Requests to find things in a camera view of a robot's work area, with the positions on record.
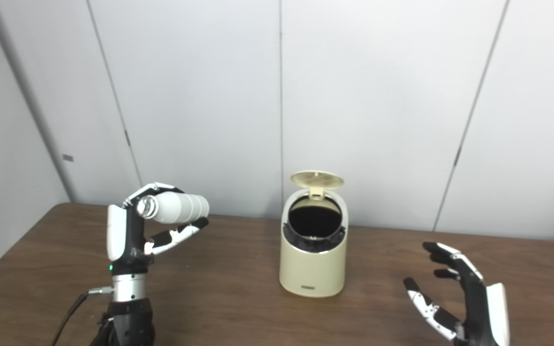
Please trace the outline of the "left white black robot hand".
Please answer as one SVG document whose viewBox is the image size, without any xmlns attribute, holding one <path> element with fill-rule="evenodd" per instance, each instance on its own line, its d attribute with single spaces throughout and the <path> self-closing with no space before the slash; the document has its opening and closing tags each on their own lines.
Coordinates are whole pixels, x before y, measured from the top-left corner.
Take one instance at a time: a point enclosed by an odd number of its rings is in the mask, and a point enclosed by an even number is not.
<svg viewBox="0 0 554 346">
<path fill-rule="evenodd" d="M 107 209 L 106 250 L 112 276 L 147 273 L 154 257 L 208 225 L 209 202 L 180 188 L 150 183 Z"/>
</svg>

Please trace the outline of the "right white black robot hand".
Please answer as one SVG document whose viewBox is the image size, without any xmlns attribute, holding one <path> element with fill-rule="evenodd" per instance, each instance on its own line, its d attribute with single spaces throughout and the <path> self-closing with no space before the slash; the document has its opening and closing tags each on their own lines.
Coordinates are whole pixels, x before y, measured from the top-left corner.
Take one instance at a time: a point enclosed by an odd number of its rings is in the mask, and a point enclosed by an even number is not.
<svg viewBox="0 0 554 346">
<path fill-rule="evenodd" d="M 437 278 L 455 280 L 464 292 L 466 317 L 460 320 L 423 293 L 416 281 L 403 280 L 409 300 L 424 321 L 453 346 L 509 346 L 510 322 L 503 283 L 486 285 L 466 254 L 439 242 L 423 242 L 434 263 Z"/>
</svg>

